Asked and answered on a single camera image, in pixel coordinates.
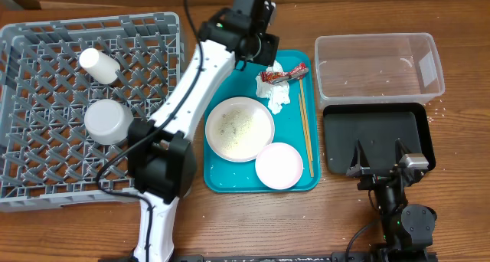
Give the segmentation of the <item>small pink plate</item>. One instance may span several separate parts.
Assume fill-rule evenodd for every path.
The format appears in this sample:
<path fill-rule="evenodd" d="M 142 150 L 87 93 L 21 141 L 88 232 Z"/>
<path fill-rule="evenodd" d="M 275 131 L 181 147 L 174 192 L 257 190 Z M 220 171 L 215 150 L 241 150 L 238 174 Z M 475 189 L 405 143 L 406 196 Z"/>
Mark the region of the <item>small pink plate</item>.
<path fill-rule="evenodd" d="M 303 173 L 299 152 L 289 144 L 274 142 L 265 146 L 255 159 L 259 180 L 268 188 L 286 190 L 293 187 Z"/>

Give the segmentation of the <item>red snack wrapper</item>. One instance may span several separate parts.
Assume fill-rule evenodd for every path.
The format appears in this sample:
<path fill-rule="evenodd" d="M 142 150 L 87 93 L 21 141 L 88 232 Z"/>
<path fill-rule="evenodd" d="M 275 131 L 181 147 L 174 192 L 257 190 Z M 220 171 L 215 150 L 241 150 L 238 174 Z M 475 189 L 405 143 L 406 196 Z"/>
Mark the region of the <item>red snack wrapper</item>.
<path fill-rule="evenodd" d="M 301 80 L 308 72 L 309 68 L 304 63 L 300 63 L 290 72 L 264 71 L 260 74 L 260 78 L 264 83 L 278 84 L 289 80 Z"/>

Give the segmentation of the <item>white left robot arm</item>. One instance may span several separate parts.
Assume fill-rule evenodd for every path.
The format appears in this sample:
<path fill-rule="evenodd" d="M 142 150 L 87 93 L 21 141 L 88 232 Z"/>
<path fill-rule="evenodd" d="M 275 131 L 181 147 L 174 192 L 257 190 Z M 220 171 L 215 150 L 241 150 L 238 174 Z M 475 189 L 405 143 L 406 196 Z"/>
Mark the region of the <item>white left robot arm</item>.
<path fill-rule="evenodd" d="M 275 14 L 271 0 L 234 0 L 193 27 L 196 48 L 176 88 L 148 120 L 129 126 L 129 174 L 141 208 L 133 261 L 172 258 L 178 202 L 189 192 L 197 170 L 191 144 L 197 126 L 238 62 L 273 65 L 279 38 L 266 30 Z"/>

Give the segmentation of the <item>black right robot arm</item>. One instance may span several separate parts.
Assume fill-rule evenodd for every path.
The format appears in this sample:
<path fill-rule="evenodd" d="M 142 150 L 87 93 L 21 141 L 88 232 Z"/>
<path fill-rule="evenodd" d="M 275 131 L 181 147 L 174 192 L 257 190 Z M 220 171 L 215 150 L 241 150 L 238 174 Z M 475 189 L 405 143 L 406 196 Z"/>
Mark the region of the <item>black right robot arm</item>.
<path fill-rule="evenodd" d="M 371 169 L 359 141 L 354 145 L 354 155 L 347 175 L 359 178 L 358 190 L 374 193 L 370 203 L 379 218 L 359 230 L 349 241 L 345 260 L 353 261 L 351 248 L 355 240 L 366 230 L 381 224 L 384 243 L 375 245 L 367 253 L 360 254 L 360 261 L 375 262 L 437 262 L 435 253 L 427 248 L 433 244 L 433 231 L 437 214 L 427 206 L 410 204 L 405 188 L 420 182 L 429 170 L 429 162 L 422 153 L 411 152 L 401 141 L 395 140 L 396 162 L 386 175 L 378 175 Z"/>

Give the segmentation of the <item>grey metal bowl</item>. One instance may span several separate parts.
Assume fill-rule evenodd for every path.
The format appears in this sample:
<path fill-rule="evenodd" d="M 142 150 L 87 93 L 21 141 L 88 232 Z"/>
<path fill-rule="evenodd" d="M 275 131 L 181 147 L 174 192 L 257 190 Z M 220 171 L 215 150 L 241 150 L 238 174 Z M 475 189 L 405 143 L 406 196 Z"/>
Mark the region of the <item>grey metal bowl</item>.
<path fill-rule="evenodd" d="M 83 119 L 92 140 L 101 145 L 123 142 L 133 120 L 130 108 L 111 99 L 98 100 L 91 104 Z"/>

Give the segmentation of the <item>white napkin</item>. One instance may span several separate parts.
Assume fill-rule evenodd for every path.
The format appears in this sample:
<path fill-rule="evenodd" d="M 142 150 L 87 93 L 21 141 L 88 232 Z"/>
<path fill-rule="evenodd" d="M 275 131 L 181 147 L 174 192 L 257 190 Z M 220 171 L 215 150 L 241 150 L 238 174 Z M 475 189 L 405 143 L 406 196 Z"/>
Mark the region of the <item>white napkin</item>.
<path fill-rule="evenodd" d="M 256 76 L 256 96 L 268 99 L 267 107 L 272 114 L 278 114 L 283 105 L 290 104 L 289 83 L 287 81 L 278 84 L 262 82 L 260 75 Z"/>

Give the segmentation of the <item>white plate with rice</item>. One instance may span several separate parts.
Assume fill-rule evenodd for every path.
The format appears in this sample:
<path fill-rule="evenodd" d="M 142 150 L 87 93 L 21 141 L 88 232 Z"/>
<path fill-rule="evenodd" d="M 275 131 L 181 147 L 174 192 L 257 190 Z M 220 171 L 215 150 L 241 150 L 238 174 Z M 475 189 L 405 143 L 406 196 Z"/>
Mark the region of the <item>white plate with rice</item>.
<path fill-rule="evenodd" d="M 269 110 L 249 97 L 233 97 L 212 109 L 205 124 L 207 144 L 229 162 L 249 162 L 269 145 L 275 124 Z"/>

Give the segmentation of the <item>white plastic cup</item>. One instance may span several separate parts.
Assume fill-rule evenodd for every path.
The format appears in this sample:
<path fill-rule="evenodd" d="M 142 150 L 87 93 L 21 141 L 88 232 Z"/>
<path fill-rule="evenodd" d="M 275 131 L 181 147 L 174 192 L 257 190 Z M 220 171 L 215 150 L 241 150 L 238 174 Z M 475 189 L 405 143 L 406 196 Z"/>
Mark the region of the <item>white plastic cup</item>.
<path fill-rule="evenodd" d="M 80 66 L 99 84 L 111 84 L 118 77 L 120 64 L 110 56 L 95 48 L 83 50 L 79 56 Z"/>

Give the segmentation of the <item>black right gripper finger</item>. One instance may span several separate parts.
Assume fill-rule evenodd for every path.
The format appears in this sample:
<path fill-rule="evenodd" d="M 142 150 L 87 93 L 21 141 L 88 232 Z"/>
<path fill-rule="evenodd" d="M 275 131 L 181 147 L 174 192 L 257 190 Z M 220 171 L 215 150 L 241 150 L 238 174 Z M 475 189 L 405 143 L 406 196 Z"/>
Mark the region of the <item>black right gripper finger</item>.
<path fill-rule="evenodd" d="M 406 147 L 403 141 L 398 138 L 395 140 L 395 159 L 399 166 L 407 166 L 407 155 L 411 154 L 411 151 Z"/>
<path fill-rule="evenodd" d="M 364 153 L 361 142 L 359 139 L 357 139 L 354 145 L 354 155 L 351 160 L 351 164 L 346 172 L 346 176 L 361 177 L 363 175 L 370 175 L 370 174 L 371 174 L 371 167 Z"/>

